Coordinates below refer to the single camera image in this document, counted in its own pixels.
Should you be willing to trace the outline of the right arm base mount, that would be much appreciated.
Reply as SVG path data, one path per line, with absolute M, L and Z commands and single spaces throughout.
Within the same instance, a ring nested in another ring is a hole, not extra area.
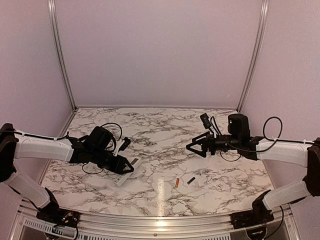
M 232 213 L 230 219 L 234 229 L 241 229 L 263 225 L 275 218 L 271 210 L 267 210 L 265 213 L 254 213 L 253 210 L 246 210 Z

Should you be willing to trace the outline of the dark blue AAA battery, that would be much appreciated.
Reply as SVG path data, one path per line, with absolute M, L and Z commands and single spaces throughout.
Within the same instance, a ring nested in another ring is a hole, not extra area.
M 188 182 L 187 184 L 189 185 L 190 183 L 192 183 L 196 178 L 195 177 L 192 177 Z

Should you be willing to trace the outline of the orange AAA battery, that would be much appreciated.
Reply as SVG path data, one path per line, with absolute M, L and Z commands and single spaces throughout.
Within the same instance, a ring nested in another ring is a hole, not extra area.
M 180 182 L 180 179 L 179 179 L 179 178 L 177 178 L 177 179 L 176 179 L 176 182 L 175 182 L 175 188 L 178 188 L 178 186 L 179 186 L 179 182 Z

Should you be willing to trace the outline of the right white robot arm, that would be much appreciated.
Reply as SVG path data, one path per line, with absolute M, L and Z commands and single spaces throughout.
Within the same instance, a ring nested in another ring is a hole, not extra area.
M 299 165 L 307 169 L 306 176 L 290 184 L 269 190 L 252 202 L 247 219 L 258 224 L 267 216 L 267 211 L 284 204 L 292 204 L 306 197 L 320 195 L 320 140 L 296 141 L 251 136 L 249 119 L 241 113 L 228 116 L 228 134 L 222 134 L 214 117 L 206 113 L 200 116 L 207 132 L 193 138 L 186 149 L 205 158 L 219 152 L 236 150 L 248 160 L 268 160 Z

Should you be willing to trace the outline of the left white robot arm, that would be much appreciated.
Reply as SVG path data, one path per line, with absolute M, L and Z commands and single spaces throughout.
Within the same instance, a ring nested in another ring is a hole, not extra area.
M 70 164 L 93 163 L 118 175 L 132 173 L 134 166 L 119 152 L 131 141 L 116 139 L 104 126 L 96 126 L 80 138 L 66 134 L 48 137 L 18 132 L 11 123 L 0 129 L 0 181 L 31 201 L 53 223 L 63 219 L 63 211 L 50 190 L 40 186 L 14 166 L 15 159 L 50 159 Z

